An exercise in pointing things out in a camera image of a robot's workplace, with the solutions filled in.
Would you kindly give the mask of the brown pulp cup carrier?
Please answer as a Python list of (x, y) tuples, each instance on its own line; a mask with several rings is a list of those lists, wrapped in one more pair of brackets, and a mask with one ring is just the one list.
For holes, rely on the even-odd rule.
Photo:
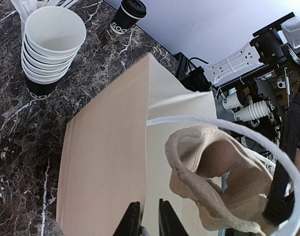
[(275, 231), (263, 217), (272, 175), (261, 155), (206, 125), (171, 134), (165, 154), (171, 191), (195, 203), (204, 229), (233, 228), (259, 236)]

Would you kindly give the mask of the black paper coffee cup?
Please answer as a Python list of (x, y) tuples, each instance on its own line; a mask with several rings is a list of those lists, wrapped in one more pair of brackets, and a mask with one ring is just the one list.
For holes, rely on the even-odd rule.
[(126, 33), (141, 18), (128, 12), (121, 5), (110, 23), (111, 30), (119, 35)]

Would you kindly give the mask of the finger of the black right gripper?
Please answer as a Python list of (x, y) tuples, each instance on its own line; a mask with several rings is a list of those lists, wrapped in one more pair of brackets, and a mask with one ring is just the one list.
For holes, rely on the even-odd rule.
[[(300, 93), (294, 95), (286, 114), (279, 148), (294, 163), (297, 150), (300, 150)], [(284, 196), (290, 180), (285, 167), (285, 164), (277, 162), (268, 196), (268, 204), (263, 212), (264, 218), (275, 226), (288, 220), (294, 207), (294, 194)]]

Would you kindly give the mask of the brown paper bag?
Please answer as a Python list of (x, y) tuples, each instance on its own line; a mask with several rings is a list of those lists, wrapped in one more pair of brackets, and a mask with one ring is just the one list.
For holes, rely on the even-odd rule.
[(191, 236), (215, 236), (203, 228), (198, 208), (169, 187), (165, 154), (171, 134), (193, 126), (243, 134), (286, 164), (294, 177), (295, 211), (270, 236), (300, 236), (300, 174), (263, 135), (216, 118), (211, 92), (192, 92), (153, 55), (115, 79), (66, 127), (58, 183), (56, 220), (66, 236), (111, 236), (131, 202), (140, 202), (142, 224), (159, 234), (158, 203), (169, 200)]

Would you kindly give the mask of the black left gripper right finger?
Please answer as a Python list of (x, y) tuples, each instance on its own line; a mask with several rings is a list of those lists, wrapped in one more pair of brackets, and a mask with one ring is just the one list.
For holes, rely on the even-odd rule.
[(159, 199), (158, 217), (160, 236), (189, 236), (169, 201)]

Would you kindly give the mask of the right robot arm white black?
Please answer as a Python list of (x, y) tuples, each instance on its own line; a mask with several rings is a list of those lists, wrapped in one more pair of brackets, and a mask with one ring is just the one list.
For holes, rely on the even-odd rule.
[[(253, 34), (236, 53), (215, 63), (196, 67), (182, 53), (177, 79), (191, 91), (216, 90), (218, 94), (291, 63), (300, 70), (300, 17), (289, 13)], [(293, 95), (283, 123), (281, 149), (292, 161), (300, 150), (300, 86)]]

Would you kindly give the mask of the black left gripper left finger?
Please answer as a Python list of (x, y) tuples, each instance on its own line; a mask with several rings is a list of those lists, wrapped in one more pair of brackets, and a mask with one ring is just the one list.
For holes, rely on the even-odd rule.
[(139, 236), (141, 234), (140, 202), (131, 202), (127, 207), (113, 236)]

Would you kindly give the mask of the black plastic cup lid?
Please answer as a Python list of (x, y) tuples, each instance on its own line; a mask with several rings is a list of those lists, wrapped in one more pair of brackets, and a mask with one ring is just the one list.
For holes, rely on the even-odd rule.
[(146, 6), (140, 0), (123, 0), (121, 6), (136, 18), (144, 18), (147, 14)]

